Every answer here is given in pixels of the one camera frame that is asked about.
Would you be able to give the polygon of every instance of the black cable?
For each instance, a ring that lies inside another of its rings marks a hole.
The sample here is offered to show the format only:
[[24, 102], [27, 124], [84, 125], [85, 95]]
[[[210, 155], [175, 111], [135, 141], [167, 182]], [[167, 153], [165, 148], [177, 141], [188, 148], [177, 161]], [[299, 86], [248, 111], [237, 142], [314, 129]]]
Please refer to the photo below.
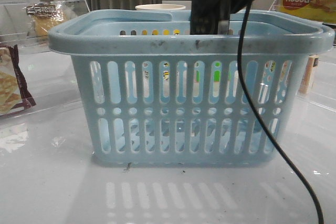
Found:
[[259, 115], [259, 113], [258, 113], [258, 111], [257, 111], [257, 109], [256, 109], [256, 107], [255, 107], [255, 105], [254, 105], [254, 103], [251, 99], [251, 96], [250, 96], [250, 94], [247, 90], [246, 84], [244, 82], [243, 69], [242, 69], [242, 52], [243, 52], [244, 35], [245, 35], [246, 25], [247, 25], [248, 16], [249, 16], [249, 13], [250, 13], [250, 10], [251, 10], [252, 2], [253, 2], [253, 0], [249, 0], [248, 4], [246, 6], [246, 11], [245, 11], [245, 14], [244, 14], [243, 23], [241, 25], [242, 29], [240, 31], [239, 42], [238, 42], [237, 68], [238, 68], [239, 81], [240, 81], [241, 87], [243, 89], [243, 92], [245, 94], [245, 97], [246, 97], [254, 115], [256, 116], [259, 124], [261, 125], [263, 131], [266, 133], [267, 137], [270, 139], [270, 141], [274, 145], [275, 149], [280, 153], [281, 157], [286, 161], [286, 163], [290, 166], [290, 168], [295, 172], [295, 174], [298, 176], [298, 178], [301, 180], [301, 182], [304, 184], [307, 191], [309, 192], [309, 194], [310, 194], [310, 196], [311, 196], [311, 198], [314, 202], [315, 208], [316, 208], [316, 212], [317, 212], [317, 216], [318, 216], [318, 224], [324, 224], [322, 208], [321, 208], [321, 205], [319, 203], [319, 200], [318, 200], [313, 188], [310, 186], [309, 182], [304, 177], [304, 175], [301, 173], [301, 171], [295, 166], [295, 164], [290, 160], [290, 158], [287, 156], [287, 154], [282, 150], [282, 148], [279, 146], [276, 139], [273, 137], [273, 135], [268, 130], [268, 127], [265, 125], [264, 121], [262, 120], [261, 116]]

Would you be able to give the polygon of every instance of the light blue plastic basket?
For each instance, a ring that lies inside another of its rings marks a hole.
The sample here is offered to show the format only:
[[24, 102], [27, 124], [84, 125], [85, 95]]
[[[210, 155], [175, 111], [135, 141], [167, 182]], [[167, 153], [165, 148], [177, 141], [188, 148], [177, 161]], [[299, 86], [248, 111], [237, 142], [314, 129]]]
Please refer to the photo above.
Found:
[[[95, 154], [111, 163], [269, 159], [273, 146], [238, 81], [243, 14], [232, 15], [232, 35], [189, 35], [189, 11], [99, 10], [53, 28], [50, 48], [72, 56]], [[329, 50], [333, 38], [315, 22], [250, 14], [243, 69], [277, 139], [308, 56]]]

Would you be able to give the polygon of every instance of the wafer biscuit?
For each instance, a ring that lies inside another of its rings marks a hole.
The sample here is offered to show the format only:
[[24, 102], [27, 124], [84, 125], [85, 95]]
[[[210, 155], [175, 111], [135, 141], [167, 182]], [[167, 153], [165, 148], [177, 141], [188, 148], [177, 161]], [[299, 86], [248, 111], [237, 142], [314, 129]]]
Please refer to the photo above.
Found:
[[3, 105], [17, 88], [16, 78], [0, 71], [0, 105]]
[[12, 94], [4, 104], [0, 105], [0, 114], [6, 114], [11, 108], [21, 101], [19, 94]]

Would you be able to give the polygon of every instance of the reflective surface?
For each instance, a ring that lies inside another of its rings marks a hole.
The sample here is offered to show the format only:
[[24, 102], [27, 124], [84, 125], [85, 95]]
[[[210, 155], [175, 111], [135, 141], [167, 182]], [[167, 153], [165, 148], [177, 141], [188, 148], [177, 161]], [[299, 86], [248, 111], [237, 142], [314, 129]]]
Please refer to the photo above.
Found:
[[[320, 57], [313, 90], [295, 98], [281, 140], [320, 198], [326, 223], [336, 220], [334, 54]], [[249, 167], [102, 166], [92, 157], [76, 87], [61, 85], [73, 80], [70, 57], [62, 60], [45, 87], [36, 84], [45, 83], [38, 80], [43, 67], [33, 75], [22, 60], [40, 102], [0, 120], [0, 223], [317, 223], [308, 192], [278, 154]], [[52, 87], [53, 99], [43, 99]]]

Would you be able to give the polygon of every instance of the white table surface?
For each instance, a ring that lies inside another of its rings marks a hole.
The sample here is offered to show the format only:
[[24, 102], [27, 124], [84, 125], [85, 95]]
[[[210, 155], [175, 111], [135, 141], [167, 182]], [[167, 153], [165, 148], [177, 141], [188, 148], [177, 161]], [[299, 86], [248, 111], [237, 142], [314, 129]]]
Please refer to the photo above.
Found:
[[[281, 146], [336, 222], [336, 50], [297, 96]], [[277, 155], [253, 167], [104, 167], [92, 145], [70, 57], [22, 56], [36, 98], [0, 119], [0, 223], [317, 223], [313, 203]]]

